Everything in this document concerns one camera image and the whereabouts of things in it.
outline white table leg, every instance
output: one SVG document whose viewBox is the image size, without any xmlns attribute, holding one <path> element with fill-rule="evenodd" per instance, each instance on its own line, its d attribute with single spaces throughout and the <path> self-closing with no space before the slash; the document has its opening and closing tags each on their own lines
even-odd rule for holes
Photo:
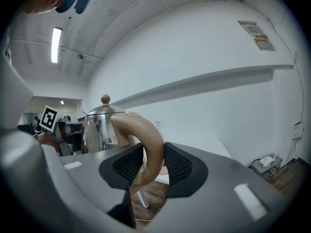
<svg viewBox="0 0 311 233">
<path fill-rule="evenodd" d="M 149 203 L 148 203 L 147 198 L 144 194 L 144 191 L 143 190 L 138 191 L 137 195 L 139 197 L 140 202 L 142 203 L 142 206 L 145 207 L 146 209 L 148 209 Z"/>
</svg>

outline person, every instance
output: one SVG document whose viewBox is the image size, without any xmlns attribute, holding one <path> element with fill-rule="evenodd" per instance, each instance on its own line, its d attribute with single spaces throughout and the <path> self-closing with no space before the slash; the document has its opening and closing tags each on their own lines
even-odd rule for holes
<svg viewBox="0 0 311 233">
<path fill-rule="evenodd" d="M 40 126 L 40 119 L 37 116 L 35 116 L 35 120 L 37 121 L 37 126 L 35 127 L 35 130 L 41 131 L 42 127 Z"/>
</svg>

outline wall outlet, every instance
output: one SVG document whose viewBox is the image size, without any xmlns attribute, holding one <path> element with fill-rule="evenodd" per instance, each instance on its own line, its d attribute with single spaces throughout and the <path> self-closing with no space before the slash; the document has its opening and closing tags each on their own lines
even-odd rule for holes
<svg viewBox="0 0 311 233">
<path fill-rule="evenodd" d="M 294 125 L 293 139 L 302 137 L 304 131 L 305 131 L 305 127 L 304 127 L 303 123 Z"/>
</svg>

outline wooden kettle handle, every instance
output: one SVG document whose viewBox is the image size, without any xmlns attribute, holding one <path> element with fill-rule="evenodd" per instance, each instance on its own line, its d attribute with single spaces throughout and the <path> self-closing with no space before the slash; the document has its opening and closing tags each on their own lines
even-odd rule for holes
<svg viewBox="0 0 311 233">
<path fill-rule="evenodd" d="M 138 192 L 142 186 L 154 181 L 164 164 L 164 141 L 157 128 L 147 119 L 130 112 L 126 115 L 116 113 L 111 116 L 111 123 L 120 147 L 134 144 L 132 136 L 143 144 L 147 163 L 144 171 L 138 172 L 130 187 L 130 194 Z"/>
</svg>

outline wall shelf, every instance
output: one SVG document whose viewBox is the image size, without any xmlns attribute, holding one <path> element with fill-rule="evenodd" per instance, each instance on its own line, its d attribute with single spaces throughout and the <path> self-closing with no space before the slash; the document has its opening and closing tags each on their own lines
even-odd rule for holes
<svg viewBox="0 0 311 233">
<path fill-rule="evenodd" d="M 293 65 L 240 67 L 211 72 L 157 86 L 155 88 L 125 97 L 111 104 L 122 109 L 128 109 L 149 103 L 191 96 L 208 91 L 228 89 L 252 83 L 268 82 L 272 80 L 275 69 L 292 70 Z M 176 91 L 179 90 L 187 90 L 187 92 L 176 93 Z"/>
</svg>

